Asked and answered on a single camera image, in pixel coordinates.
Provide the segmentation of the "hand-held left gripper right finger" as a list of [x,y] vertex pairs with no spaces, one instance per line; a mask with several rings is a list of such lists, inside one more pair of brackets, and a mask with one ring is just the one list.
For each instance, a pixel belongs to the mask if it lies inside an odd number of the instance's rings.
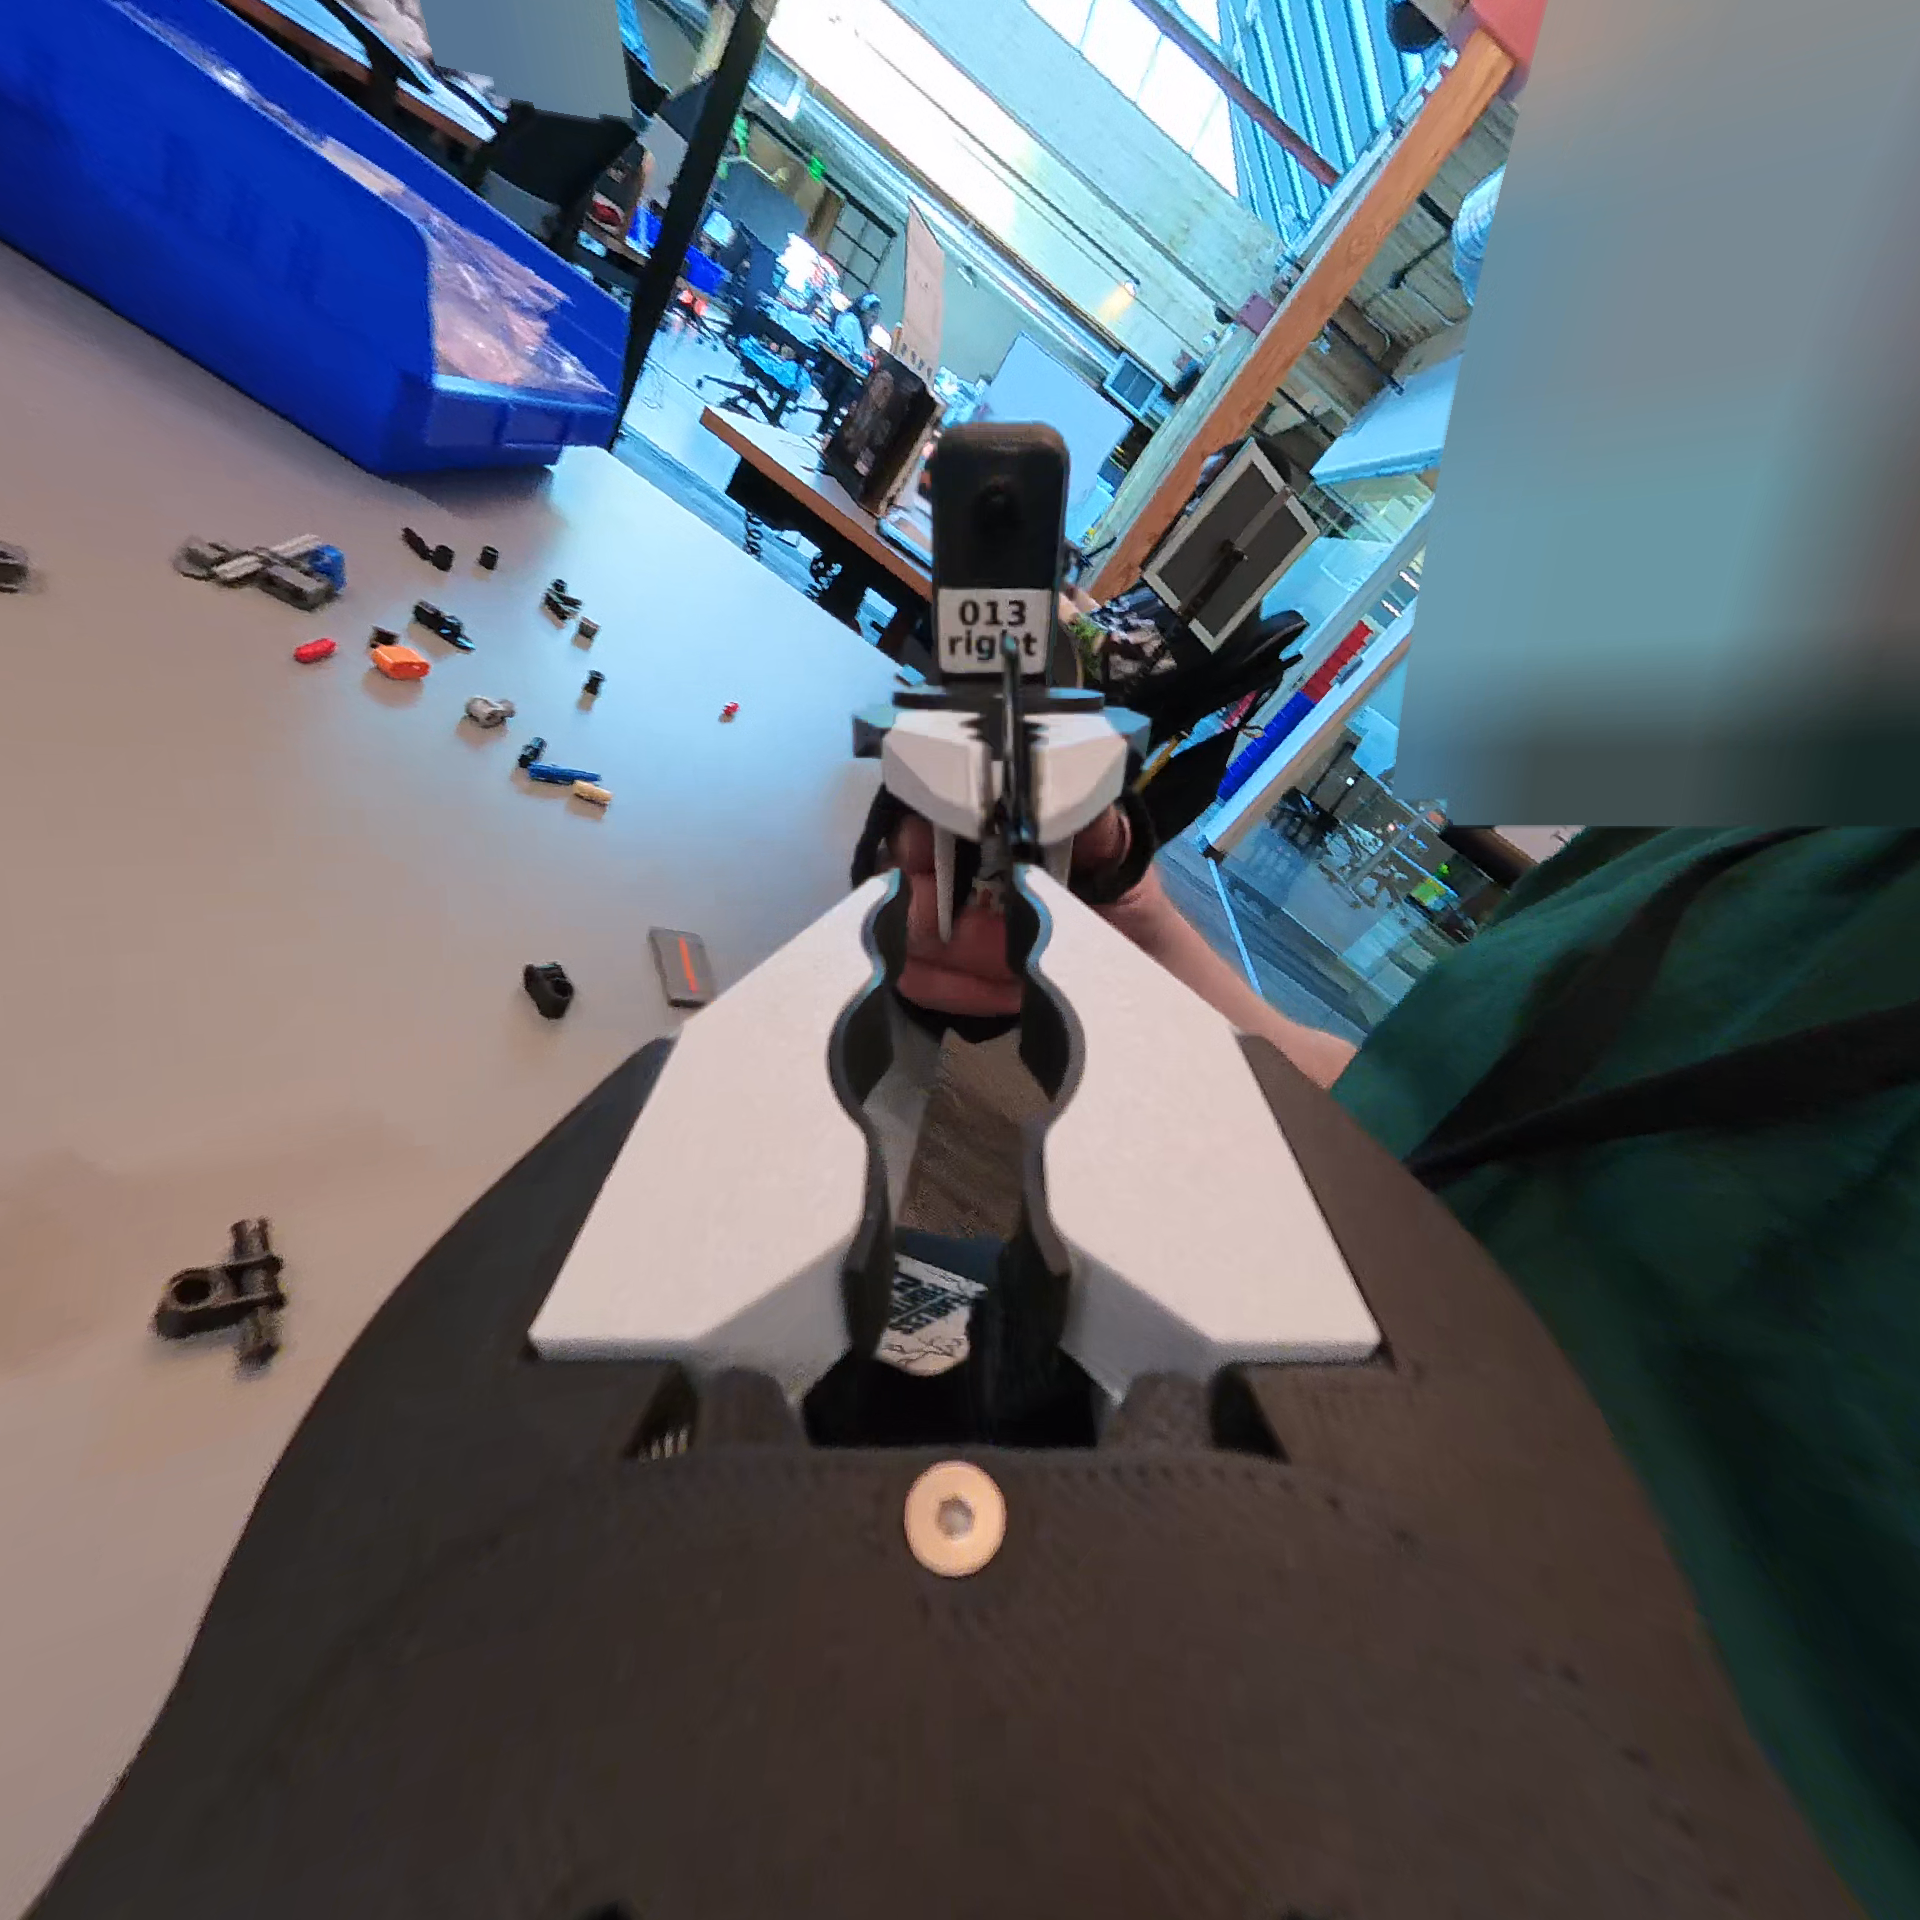
[[1144,1380],[1379,1359],[1379,1320],[1292,1151],[1271,1056],[1065,880],[1012,877],[1020,1061],[1043,1091],[1020,1229],[1043,1339],[1118,1413]]

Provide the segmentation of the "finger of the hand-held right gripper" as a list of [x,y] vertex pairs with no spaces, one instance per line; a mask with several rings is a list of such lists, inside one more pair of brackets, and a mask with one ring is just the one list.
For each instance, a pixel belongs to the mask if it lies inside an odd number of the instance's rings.
[[1023,722],[1023,844],[1068,846],[1122,795],[1130,744],[1109,717]]
[[975,715],[896,715],[881,783],[906,811],[957,840],[983,840],[999,806],[999,760]]

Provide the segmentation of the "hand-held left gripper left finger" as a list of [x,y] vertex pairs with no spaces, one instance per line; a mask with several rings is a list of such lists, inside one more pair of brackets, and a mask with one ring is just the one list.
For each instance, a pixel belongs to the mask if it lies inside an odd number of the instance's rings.
[[894,1064],[876,877],[696,1013],[530,1323],[542,1361],[741,1371],[800,1404],[875,1357],[896,1277],[867,1111]]

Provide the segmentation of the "black lego wing panel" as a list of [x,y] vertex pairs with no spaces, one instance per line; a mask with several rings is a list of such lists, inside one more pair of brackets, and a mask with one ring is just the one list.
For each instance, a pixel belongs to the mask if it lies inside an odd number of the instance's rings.
[[988,746],[997,766],[997,800],[980,844],[977,887],[981,902],[1007,909],[1023,870],[1043,861],[1039,771],[1048,703],[1043,681],[1034,682],[1023,669],[1018,637],[997,639],[995,664],[997,703],[990,708]]

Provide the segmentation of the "person's right hand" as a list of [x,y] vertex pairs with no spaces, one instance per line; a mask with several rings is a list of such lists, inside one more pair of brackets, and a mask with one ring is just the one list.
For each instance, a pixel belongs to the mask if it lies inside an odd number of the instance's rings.
[[[1000,1019],[1020,1013],[1020,968],[1010,959],[1003,923],[1003,878],[988,854],[955,840],[941,867],[941,837],[920,815],[881,795],[883,837],[876,873],[898,873],[908,894],[906,959],[898,990],[926,1015]],[[1109,810],[1073,844],[1068,877],[1092,885],[1118,877],[1130,857],[1132,828]],[[1094,913],[1130,942],[1166,962],[1186,945],[1188,927],[1153,865],[1118,900]]]

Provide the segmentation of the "wooden desk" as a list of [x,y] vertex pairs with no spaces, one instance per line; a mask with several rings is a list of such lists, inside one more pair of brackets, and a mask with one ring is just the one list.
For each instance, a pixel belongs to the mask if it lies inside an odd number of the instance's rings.
[[735,454],[727,496],[769,537],[794,535],[811,547],[809,597],[821,610],[856,628],[873,594],[892,607],[892,629],[926,613],[929,567],[883,537],[876,516],[828,475],[800,433],[711,406],[700,407],[698,426]]

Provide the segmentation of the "black office chair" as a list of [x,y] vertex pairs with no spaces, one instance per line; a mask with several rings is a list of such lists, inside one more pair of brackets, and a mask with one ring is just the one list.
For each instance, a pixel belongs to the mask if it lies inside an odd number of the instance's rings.
[[762,340],[733,342],[733,360],[733,377],[708,373],[695,382],[695,392],[728,402],[737,413],[754,414],[773,426],[781,426],[804,402],[809,394],[804,362],[773,350]]

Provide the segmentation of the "black pole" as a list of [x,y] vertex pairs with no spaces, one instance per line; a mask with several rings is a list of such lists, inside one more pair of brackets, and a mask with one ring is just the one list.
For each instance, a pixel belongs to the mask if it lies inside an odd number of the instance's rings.
[[651,245],[633,286],[621,356],[619,400],[605,439],[611,453],[619,446],[621,424],[636,395],[648,350],[674,301],[683,255],[693,247],[696,228],[708,213],[708,199],[719,161],[731,148],[733,122],[743,107],[775,11],[775,3],[733,4],[715,66],[696,87],[683,93],[693,107],[690,112],[679,112],[683,120],[683,156],[667,193],[659,236]]

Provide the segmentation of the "person's green shirt torso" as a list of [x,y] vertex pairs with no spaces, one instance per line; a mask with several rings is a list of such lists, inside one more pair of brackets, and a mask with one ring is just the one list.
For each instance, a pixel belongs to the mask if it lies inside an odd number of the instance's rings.
[[1916,940],[1916,828],[1581,828],[1335,1084],[1585,1382],[1868,1915],[1916,1915]]

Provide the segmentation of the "black T-shaped pin connector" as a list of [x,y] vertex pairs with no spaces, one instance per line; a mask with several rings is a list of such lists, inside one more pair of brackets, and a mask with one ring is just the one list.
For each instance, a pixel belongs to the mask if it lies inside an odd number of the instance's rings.
[[261,1214],[235,1222],[226,1258],[162,1285],[152,1329],[162,1339],[235,1335],[237,1364],[266,1369],[282,1347],[282,1258]]

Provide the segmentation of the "clear plastic bags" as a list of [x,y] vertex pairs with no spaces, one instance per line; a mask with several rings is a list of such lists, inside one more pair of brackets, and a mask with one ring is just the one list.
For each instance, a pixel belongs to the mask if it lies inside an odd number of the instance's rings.
[[399,180],[384,175],[374,193],[425,243],[435,375],[530,395],[611,398],[605,381],[556,334],[556,286]]

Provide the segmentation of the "blue plastic bin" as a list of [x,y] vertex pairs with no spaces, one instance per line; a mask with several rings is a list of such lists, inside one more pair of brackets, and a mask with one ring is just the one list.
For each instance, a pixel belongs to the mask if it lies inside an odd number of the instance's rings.
[[[4,243],[383,475],[607,439],[626,331],[589,276],[219,4],[2,7]],[[611,398],[432,373],[418,193],[562,292]]]

